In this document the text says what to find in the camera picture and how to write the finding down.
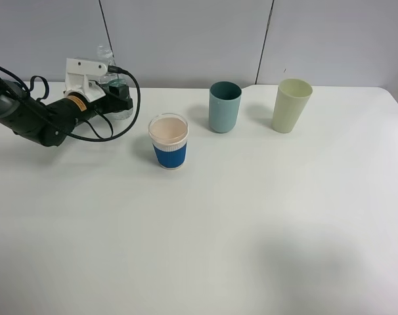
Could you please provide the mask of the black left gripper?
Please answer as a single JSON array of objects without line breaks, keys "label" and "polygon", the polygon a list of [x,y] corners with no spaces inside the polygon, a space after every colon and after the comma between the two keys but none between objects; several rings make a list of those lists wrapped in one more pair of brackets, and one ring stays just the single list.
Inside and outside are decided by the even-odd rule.
[{"label": "black left gripper", "polygon": [[83,118],[90,120],[99,114],[122,112],[133,108],[133,100],[127,85],[112,86],[105,88],[106,95],[98,100],[89,102],[86,98],[83,101],[87,109],[83,112]]}]

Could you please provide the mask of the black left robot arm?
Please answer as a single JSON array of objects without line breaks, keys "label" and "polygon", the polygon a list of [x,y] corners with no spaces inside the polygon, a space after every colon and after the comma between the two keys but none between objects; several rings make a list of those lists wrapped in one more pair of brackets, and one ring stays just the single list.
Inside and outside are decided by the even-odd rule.
[{"label": "black left robot arm", "polygon": [[0,124],[14,134],[45,147],[60,146],[66,137],[85,142],[108,142],[125,135],[133,126],[131,122],[120,133],[110,137],[97,135],[87,138],[74,134],[74,129],[82,123],[89,123],[93,117],[105,118],[107,114],[134,110],[136,121],[141,100],[133,100],[126,84],[101,85],[93,78],[106,74],[131,73],[104,62],[69,58],[66,62],[64,96],[50,104],[44,104],[50,93],[49,83],[43,78],[43,96],[34,99],[31,92],[35,87],[36,76],[25,84],[16,74],[0,66]]}]

